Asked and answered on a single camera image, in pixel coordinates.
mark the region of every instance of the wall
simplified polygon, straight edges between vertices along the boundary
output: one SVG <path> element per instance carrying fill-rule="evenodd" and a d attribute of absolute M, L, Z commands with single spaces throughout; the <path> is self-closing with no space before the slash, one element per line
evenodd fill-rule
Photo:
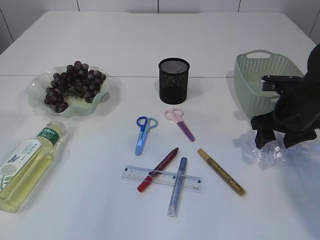
<path fill-rule="evenodd" d="M 282 12 L 320 43 L 320 0 L 0 0 L 0 54 L 47 11 Z"/>

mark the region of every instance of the black mesh pen holder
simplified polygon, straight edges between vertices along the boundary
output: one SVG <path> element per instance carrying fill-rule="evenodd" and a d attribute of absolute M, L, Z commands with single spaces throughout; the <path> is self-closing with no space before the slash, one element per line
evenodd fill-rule
<path fill-rule="evenodd" d="M 166 58 L 159 63 L 159 93 L 164 103 L 174 105 L 186 100 L 189 68 L 181 58 Z"/>

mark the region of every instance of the scissor blade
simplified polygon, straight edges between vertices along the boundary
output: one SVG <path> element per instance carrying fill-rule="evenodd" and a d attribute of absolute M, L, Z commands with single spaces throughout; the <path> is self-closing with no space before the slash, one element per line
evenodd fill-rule
<path fill-rule="evenodd" d="M 190 140 L 190 142 L 194 142 L 196 140 L 195 136 L 192 134 L 190 129 L 187 127 L 184 121 L 180 121 L 177 123 L 179 128 L 182 130 L 184 135 Z"/>

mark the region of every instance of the plastic wrap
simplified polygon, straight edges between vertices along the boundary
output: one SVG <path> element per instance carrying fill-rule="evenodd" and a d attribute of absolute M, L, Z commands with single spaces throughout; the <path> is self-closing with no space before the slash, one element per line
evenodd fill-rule
<path fill-rule="evenodd" d="M 261 149 L 256 147 L 255 138 L 257 131 L 243 134 L 239 139 L 239 147 L 243 149 L 246 158 L 254 160 L 262 170 L 270 167 L 285 167 L 290 164 L 290 159 L 299 155 L 300 158 L 318 159 L 320 155 L 320 139 L 304 141 L 289 148 L 283 143 L 284 133 L 274 132 L 276 140 L 267 143 Z"/>

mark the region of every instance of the ruler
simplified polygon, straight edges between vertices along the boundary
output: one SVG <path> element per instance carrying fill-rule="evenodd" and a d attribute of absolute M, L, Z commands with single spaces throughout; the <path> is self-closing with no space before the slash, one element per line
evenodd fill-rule
<path fill-rule="evenodd" d="M 121 179 L 135 182 L 143 182 L 151 172 L 157 172 L 158 176 L 153 179 L 151 184 L 160 186 L 173 187 L 176 182 L 177 173 L 157 171 L 148 168 L 142 168 L 137 166 L 125 166 L 122 172 Z M 194 192 L 200 192 L 203 187 L 203 180 L 201 177 L 181 175 L 184 177 L 182 189 Z"/>

